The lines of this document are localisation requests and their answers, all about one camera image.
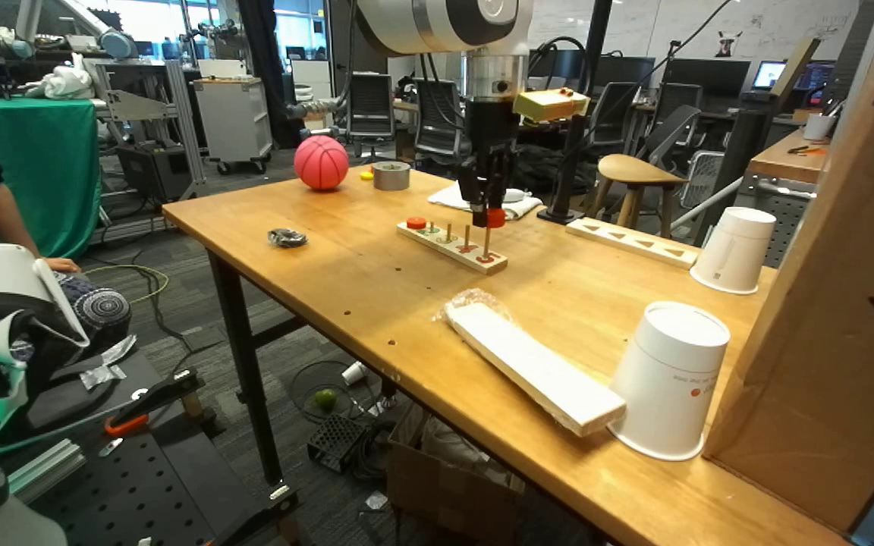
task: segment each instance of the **person's hand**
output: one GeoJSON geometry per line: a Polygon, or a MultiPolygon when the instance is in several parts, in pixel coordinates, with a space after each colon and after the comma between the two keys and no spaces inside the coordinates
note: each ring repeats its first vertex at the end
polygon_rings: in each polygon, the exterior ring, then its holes
{"type": "Polygon", "coordinates": [[[59,273],[79,273],[80,266],[69,258],[44,258],[49,269],[59,273]]]}

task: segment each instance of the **duct tape roll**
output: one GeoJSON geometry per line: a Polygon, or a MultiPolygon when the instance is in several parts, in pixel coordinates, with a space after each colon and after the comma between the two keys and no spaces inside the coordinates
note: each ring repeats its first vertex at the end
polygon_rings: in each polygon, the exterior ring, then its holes
{"type": "Polygon", "coordinates": [[[373,163],[373,187],[399,191],[410,187],[410,166],[403,162],[373,163]]]}

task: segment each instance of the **wooden stool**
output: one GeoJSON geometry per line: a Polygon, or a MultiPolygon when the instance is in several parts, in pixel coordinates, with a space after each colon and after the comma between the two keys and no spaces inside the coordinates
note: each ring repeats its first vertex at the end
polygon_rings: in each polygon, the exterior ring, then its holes
{"type": "Polygon", "coordinates": [[[673,212],[673,191],[686,184],[687,181],[665,170],[646,163],[632,155],[614,153],[599,160],[599,175],[602,177],[596,203],[601,207],[609,194],[614,182],[621,182],[627,187],[625,200],[616,224],[624,228],[634,229],[639,221],[639,209],[643,204],[643,191],[646,187],[661,187],[663,189],[662,223],[659,236],[670,238],[670,223],[673,212]]]}

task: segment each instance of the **green ball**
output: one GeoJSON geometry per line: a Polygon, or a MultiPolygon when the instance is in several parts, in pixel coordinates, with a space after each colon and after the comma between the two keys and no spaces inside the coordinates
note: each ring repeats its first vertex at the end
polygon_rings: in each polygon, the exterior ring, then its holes
{"type": "Polygon", "coordinates": [[[323,388],[319,393],[313,395],[313,401],[316,402],[316,406],[320,410],[329,413],[336,407],[336,391],[333,391],[332,388],[323,388]]]}

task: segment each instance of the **pink basketball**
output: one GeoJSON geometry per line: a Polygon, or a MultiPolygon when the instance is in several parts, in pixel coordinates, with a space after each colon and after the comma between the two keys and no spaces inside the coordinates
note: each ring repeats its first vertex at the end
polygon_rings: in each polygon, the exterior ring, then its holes
{"type": "Polygon", "coordinates": [[[349,170],[346,149],[325,135],[306,138],[295,151],[295,174],[313,190],[332,190],[349,170]]]}

